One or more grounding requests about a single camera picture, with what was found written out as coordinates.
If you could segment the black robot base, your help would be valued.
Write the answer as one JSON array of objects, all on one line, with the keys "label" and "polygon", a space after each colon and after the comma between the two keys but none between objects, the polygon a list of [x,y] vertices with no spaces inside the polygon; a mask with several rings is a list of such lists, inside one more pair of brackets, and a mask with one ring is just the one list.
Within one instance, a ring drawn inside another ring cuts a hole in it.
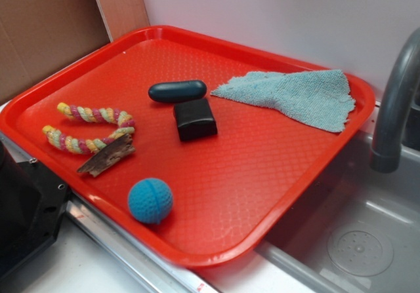
[{"label": "black robot base", "polygon": [[16,162],[1,144],[1,279],[58,237],[71,190],[41,162]]}]

